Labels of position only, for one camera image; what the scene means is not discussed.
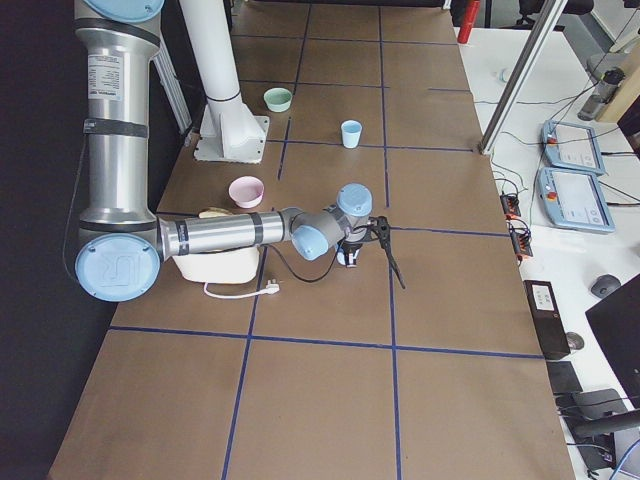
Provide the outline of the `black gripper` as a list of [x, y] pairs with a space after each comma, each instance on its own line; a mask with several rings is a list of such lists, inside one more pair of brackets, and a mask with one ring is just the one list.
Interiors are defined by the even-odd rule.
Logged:
[[356, 267], [359, 251], [362, 247], [363, 247], [362, 242], [351, 242], [347, 240], [341, 241], [337, 248], [338, 263], [345, 264], [346, 263], [345, 256], [347, 256], [347, 266]]

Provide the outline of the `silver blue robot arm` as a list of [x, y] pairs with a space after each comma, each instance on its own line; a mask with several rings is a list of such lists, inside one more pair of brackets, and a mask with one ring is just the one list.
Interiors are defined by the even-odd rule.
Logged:
[[165, 221], [147, 203], [149, 68], [161, 47], [159, 1], [78, 1], [87, 49], [89, 205], [81, 214], [77, 279], [92, 296], [123, 302], [146, 293], [172, 257], [291, 242], [314, 260], [365, 234], [372, 196], [352, 183], [319, 213], [297, 208]]

